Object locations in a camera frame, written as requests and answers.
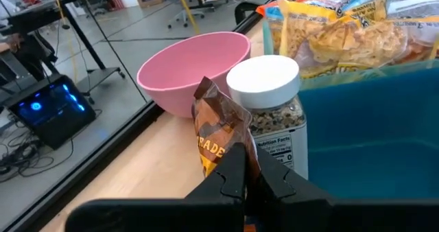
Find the blue plastic container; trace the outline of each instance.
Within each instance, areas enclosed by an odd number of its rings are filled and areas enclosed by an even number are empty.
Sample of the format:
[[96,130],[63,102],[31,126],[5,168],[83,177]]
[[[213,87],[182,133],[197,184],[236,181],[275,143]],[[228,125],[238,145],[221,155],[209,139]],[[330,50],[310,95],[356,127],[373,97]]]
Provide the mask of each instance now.
[[299,96],[311,182],[340,198],[439,198],[439,69]]

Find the white jar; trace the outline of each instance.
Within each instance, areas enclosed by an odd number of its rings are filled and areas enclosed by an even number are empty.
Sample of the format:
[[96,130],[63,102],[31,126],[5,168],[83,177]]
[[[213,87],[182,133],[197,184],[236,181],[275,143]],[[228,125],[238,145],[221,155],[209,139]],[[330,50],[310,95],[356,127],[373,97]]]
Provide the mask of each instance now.
[[256,144],[308,179],[307,123],[298,99],[299,68],[284,56],[259,56],[227,75],[232,99],[252,115]]

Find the floor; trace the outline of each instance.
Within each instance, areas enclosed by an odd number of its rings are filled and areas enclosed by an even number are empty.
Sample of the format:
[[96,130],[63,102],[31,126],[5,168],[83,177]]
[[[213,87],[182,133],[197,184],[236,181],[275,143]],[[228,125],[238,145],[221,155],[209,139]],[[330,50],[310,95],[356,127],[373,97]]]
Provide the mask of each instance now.
[[[236,5],[236,2],[229,1],[218,7],[215,12],[206,12],[205,18],[196,20],[200,31],[205,33],[232,30],[235,26],[233,13]],[[149,57],[178,42],[179,38],[195,34],[190,24],[183,27],[181,22],[171,22],[172,29],[167,29],[169,18],[181,10],[179,5],[164,2],[146,9],[128,8],[99,16],[97,20],[110,43],[105,41],[104,35],[92,19],[77,18],[104,64],[107,67],[122,67],[123,72],[128,75],[124,80],[115,73],[93,89],[91,95],[96,102],[93,107],[102,110],[102,113],[74,137],[73,143],[67,142],[60,149],[47,153],[47,156],[53,157],[52,165],[55,165],[65,160],[73,151],[65,162],[33,177],[17,176],[1,182],[3,176],[0,176],[0,207],[3,211],[0,216],[0,229],[3,230],[35,200],[41,198],[60,178],[68,174],[150,100],[133,80],[140,66]],[[59,59],[56,68],[75,82],[86,78],[86,68],[97,68],[85,46],[78,43],[73,30],[59,27],[59,41],[57,30],[46,34],[45,38],[58,49]],[[0,142],[7,143],[11,138],[19,136],[23,130],[25,129],[16,129],[13,126],[0,135]]]

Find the white lid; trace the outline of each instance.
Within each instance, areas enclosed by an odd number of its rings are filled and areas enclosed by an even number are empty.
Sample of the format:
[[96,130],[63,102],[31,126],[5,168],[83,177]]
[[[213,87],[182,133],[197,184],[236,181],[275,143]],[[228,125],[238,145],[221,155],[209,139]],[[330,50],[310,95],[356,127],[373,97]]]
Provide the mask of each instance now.
[[244,108],[272,108],[299,92],[299,66],[284,56],[254,57],[229,71],[227,85],[232,99]]

